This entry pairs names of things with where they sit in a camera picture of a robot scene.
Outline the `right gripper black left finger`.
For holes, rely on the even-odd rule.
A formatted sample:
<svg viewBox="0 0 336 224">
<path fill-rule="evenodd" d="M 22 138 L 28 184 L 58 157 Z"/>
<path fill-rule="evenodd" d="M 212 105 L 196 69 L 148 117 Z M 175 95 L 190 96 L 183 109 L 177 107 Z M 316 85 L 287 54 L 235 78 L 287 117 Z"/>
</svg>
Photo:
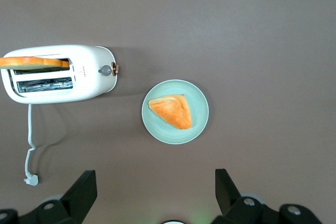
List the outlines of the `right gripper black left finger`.
<svg viewBox="0 0 336 224">
<path fill-rule="evenodd" d="M 85 171 L 58 200 L 48 200 L 18 218 L 19 223 L 83 223 L 97 198 L 94 170 Z"/>
</svg>

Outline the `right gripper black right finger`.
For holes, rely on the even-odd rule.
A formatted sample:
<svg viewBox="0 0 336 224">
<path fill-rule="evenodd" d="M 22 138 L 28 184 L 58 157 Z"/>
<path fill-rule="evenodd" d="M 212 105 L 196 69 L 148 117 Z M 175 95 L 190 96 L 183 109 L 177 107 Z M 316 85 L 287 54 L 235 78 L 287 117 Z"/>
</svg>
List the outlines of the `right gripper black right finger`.
<svg viewBox="0 0 336 224">
<path fill-rule="evenodd" d="M 215 223 L 278 223 L 279 213 L 256 196 L 243 196 L 225 169 L 215 170 L 215 196 L 221 215 Z"/>
</svg>

